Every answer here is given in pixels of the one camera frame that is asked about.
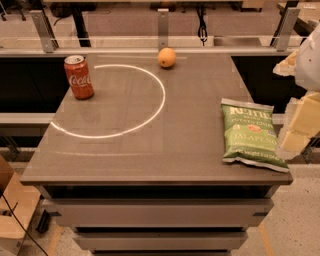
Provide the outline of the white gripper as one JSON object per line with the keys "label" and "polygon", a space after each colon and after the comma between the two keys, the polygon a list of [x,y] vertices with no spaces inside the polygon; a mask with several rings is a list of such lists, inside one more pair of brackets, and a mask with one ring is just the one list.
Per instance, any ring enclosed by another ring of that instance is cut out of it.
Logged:
{"label": "white gripper", "polygon": [[[297,85],[310,91],[320,91],[320,24],[295,50],[279,62],[273,73],[279,76],[294,76]],[[307,93],[293,102],[289,123],[280,148],[291,153],[300,153],[311,138],[320,132],[320,93]]]}

